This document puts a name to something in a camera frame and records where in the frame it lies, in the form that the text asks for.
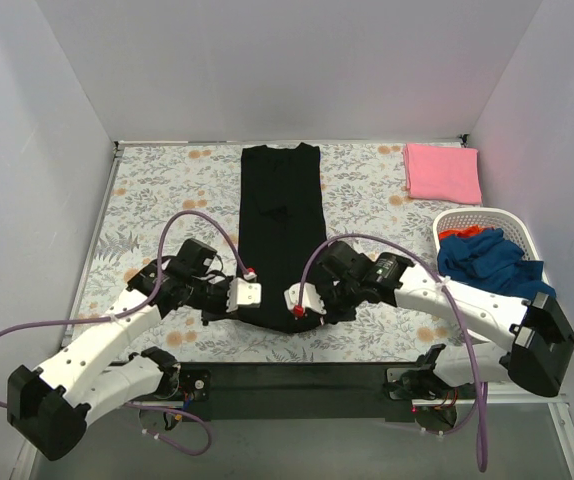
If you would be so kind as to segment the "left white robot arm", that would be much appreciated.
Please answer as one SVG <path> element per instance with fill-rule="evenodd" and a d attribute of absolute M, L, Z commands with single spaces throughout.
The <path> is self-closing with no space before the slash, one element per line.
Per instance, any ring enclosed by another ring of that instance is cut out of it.
<path fill-rule="evenodd" d="M 121 292 L 100 322 L 37 367 L 19 366 L 7 382 L 7 419 L 47 459 L 67 455 L 93 422 L 139 398 L 204 401 L 207 370 L 184 372 L 176 358 L 150 347 L 114 368 L 141 334 L 182 306 L 212 315 L 227 311 L 232 277 L 211 269 L 216 251 L 189 239 L 163 264 L 150 263 Z"/>

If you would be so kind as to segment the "black t shirt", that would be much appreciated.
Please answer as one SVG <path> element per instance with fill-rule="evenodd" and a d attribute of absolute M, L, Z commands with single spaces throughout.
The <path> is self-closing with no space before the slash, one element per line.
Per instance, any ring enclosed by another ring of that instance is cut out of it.
<path fill-rule="evenodd" d="M 310 255 L 327 239 L 320 159 L 320 148 L 305 143 L 242 152 L 238 252 L 262 287 L 261 305 L 239 311 L 244 323 L 287 334 L 320 325 L 313 314 L 295 318 L 284 299 L 284 292 L 300 281 Z"/>

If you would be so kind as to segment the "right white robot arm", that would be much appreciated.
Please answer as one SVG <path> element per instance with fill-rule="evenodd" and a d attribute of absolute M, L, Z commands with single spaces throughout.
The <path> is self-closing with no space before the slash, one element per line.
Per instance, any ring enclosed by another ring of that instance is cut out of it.
<path fill-rule="evenodd" d="M 386 304 L 455 321 L 482 342 L 433 345 L 389 389 L 405 399 L 431 400 L 478 383 L 511 381 L 545 398 L 559 394 L 572 354 L 574 331 L 558 300 L 493 294 L 438 277 L 419 262 L 385 252 L 376 260 L 344 241 L 324 247 L 314 261 L 334 280 L 319 290 L 330 317 L 364 302 Z"/>

